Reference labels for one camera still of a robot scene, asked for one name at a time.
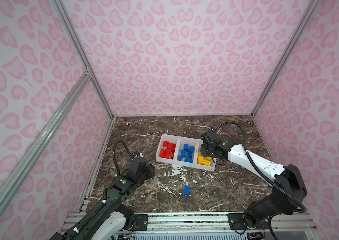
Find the long red brick slanted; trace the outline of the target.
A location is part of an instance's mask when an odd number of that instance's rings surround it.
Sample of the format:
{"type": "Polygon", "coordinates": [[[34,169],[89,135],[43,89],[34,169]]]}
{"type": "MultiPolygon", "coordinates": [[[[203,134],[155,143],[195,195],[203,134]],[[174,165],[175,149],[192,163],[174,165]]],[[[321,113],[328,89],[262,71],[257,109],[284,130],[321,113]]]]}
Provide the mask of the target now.
{"type": "Polygon", "coordinates": [[[169,143],[167,148],[171,151],[171,152],[175,152],[175,148],[176,148],[176,144],[172,144],[172,143],[169,143]]]}

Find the lone yellow brick front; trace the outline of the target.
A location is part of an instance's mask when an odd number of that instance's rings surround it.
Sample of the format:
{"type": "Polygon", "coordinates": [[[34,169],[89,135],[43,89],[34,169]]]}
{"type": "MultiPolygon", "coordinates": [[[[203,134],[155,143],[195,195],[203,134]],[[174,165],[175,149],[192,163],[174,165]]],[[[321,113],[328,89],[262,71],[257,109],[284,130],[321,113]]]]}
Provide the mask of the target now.
{"type": "Polygon", "coordinates": [[[197,157],[197,163],[198,163],[199,165],[203,165],[203,162],[204,162],[204,157],[198,156],[198,157],[197,157]]]}

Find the blue studded brick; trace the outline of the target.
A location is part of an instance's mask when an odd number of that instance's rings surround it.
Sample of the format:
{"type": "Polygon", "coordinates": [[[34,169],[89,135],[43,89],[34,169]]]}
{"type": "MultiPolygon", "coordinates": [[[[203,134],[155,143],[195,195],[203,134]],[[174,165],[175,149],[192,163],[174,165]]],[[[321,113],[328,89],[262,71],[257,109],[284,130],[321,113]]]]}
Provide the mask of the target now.
{"type": "Polygon", "coordinates": [[[190,159],[192,159],[192,158],[193,158],[193,152],[188,151],[188,152],[187,152],[187,157],[190,158],[190,159]]]}

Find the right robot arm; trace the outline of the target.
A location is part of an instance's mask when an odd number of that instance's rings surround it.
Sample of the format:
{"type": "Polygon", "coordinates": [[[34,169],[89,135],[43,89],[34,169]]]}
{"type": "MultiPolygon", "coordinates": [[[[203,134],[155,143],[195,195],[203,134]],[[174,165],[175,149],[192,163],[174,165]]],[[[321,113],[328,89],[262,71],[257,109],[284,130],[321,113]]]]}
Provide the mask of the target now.
{"type": "Polygon", "coordinates": [[[215,131],[201,135],[201,155],[219,158],[237,164],[264,180],[271,192],[252,202],[243,212],[241,220],[232,222],[232,227],[255,229],[268,217],[279,214],[305,213],[302,202],[307,189],[298,167],[271,162],[250,152],[246,145],[221,140],[215,131]]]}

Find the long yellow brick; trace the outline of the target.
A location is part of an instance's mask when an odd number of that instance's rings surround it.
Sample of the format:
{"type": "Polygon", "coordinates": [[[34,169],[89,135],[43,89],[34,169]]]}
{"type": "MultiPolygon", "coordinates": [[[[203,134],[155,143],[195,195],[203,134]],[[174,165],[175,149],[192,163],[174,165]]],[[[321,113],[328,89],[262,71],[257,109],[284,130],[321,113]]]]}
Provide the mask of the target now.
{"type": "Polygon", "coordinates": [[[206,160],[204,160],[202,164],[203,164],[204,166],[210,167],[210,166],[211,166],[211,161],[206,161],[206,160]]]}

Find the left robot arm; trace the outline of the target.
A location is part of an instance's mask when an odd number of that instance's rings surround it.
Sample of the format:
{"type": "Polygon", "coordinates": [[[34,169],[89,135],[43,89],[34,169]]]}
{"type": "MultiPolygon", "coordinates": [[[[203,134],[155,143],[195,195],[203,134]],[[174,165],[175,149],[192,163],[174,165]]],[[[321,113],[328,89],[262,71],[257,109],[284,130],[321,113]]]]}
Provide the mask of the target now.
{"type": "Polygon", "coordinates": [[[134,228],[134,210],[124,205],[138,187],[155,177],[155,166],[135,156],[130,167],[117,175],[103,190],[102,198],[73,227],[63,234],[56,232],[52,240],[109,240],[120,230],[134,228]]]}

